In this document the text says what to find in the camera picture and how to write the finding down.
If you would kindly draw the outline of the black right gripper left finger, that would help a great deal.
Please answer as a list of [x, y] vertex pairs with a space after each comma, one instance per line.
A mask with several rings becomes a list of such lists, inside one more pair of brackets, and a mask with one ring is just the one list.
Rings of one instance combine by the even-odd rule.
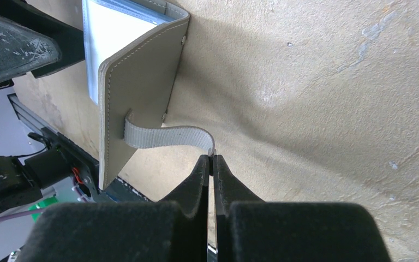
[[18, 261], [206, 261], [209, 158], [157, 202], [56, 204]]

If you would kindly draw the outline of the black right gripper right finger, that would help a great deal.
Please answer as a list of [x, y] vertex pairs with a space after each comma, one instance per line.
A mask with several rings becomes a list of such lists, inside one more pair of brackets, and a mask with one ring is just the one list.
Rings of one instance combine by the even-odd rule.
[[219, 261], [390, 261], [361, 205], [267, 202], [213, 157]]

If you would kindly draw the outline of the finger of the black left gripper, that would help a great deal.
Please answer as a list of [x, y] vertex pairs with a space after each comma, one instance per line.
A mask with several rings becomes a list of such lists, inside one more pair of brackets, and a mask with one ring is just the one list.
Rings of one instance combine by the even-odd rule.
[[0, 1], [0, 89], [26, 73], [41, 78], [84, 59], [82, 30], [26, 1]]

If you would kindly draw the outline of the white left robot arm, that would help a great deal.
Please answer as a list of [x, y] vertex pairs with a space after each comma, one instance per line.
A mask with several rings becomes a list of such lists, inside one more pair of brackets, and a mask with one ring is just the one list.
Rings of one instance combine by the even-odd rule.
[[[83, 32], [26, 1], [0, 1], [0, 88], [31, 73], [42, 78], [85, 59]], [[80, 149], [47, 127], [29, 133], [41, 151], [0, 156], [0, 214], [33, 203], [45, 188], [77, 174]]]

